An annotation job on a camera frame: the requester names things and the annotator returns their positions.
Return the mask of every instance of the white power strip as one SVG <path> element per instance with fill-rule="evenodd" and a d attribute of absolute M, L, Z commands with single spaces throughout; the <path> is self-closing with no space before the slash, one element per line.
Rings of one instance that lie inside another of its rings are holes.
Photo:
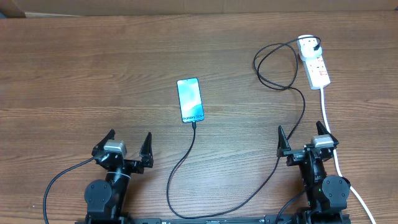
<path fill-rule="evenodd" d="M 312 35 L 301 35 L 301 37 L 311 37 Z M 322 116 L 323 121 L 325 123 L 326 129 L 331 133 L 328 118 L 326 117 L 326 109 L 325 109 L 325 95 L 323 88 L 330 84 L 329 74 L 326 70 L 326 65 L 322 58 L 322 48 L 319 47 L 318 50 L 314 50 L 314 46 L 318 44 L 316 38 L 306 38 L 297 41 L 297 46 L 300 51 L 300 58 L 303 60 L 305 73 L 307 74 L 308 81 L 310 83 L 311 89 L 320 90 L 321 93 L 321 108 L 322 108 Z M 340 171 L 340 167 L 338 165 L 337 151 L 333 151 L 333 157 L 335 160 L 335 166 L 337 170 L 337 174 L 342 177 L 343 174 Z M 362 200 L 361 196 L 354 189 L 353 186 L 350 187 L 350 190 L 354 193 L 356 198 L 358 198 L 359 202 L 365 209 L 368 214 L 372 224 L 376 224 L 372 213 L 369 211 L 365 202 Z"/>

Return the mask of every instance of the blue phone screen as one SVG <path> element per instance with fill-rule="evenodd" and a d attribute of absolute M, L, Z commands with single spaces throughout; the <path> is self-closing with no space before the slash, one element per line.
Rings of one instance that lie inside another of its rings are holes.
<path fill-rule="evenodd" d="M 201 103 L 198 79 L 190 78 L 177 81 L 177 90 L 180 98 L 182 122 L 203 121 L 205 113 Z"/>

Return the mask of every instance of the wood grain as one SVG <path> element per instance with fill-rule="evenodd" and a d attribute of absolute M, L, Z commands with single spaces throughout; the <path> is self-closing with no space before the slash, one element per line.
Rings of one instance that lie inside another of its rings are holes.
<path fill-rule="evenodd" d="M 204 215 L 243 202 L 275 164 L 278 125 L 289 131 L 302 109 L 296 92 L 258 82 L 252 58 L 264 45 L 307 33 L 322 38 L 341 170 L 377 222 L 398 223 L 397 21 L 394 11 L 0 20 L 0 223 L 43 223 L 49 181 L 89 158 L 111 128 L 130 159 L 153 134 L 154 168 L 132 177 L 126 210 L 175 218 L 165 185 L 192 140 L 175 86 L 188 77 L 199 78 L 206 120 L 174 176 L 172 204 L 183 215 Z M 261 72 L 288 83 L 293 70 L 292 53 L 281 50 Z M 293 147 L 308 143 L 322 119 L 301 63 L 298 74 L 294 87 L 307 107 Z M 326 171 L 336 173 L 332 161 Z M 51 223 L 81 220 L 84 189 L 104 173 L 88 164 L 56 181 Z M 225 217 L 276 213 L 301 189 L 298 167 L 282 159 L 266 187 Z M 304 198 L 287 212 L 303 205 Z M 348 206 L 353 223 L 369 223 L 352 194 Z"/>

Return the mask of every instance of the phone screen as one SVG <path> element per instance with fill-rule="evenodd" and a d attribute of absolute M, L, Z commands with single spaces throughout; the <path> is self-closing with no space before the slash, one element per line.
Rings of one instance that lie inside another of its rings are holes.
<path fill-rule="evenodd" d="M 201 103 L 198 79 L 189 78 L 177 81 L 177 90 L 180 99 L 182 122 L 203 121 L 205 113 Z"/>

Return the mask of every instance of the power strip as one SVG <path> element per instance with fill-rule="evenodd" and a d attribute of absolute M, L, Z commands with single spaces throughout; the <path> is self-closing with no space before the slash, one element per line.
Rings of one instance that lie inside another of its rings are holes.
<path fill-rule="evenodd" d="M 311 35 L 301 35 L 301 37 L 311 37 Z M 303 60 L 305 73 L 312 90 L 319 90 L 330 84 L 330 78 L 326 65 L 322 58 L 322 48 L 314 50 L 318 44 L 315 38 L 300 39 L 297 41 L 300 58 Z"/>

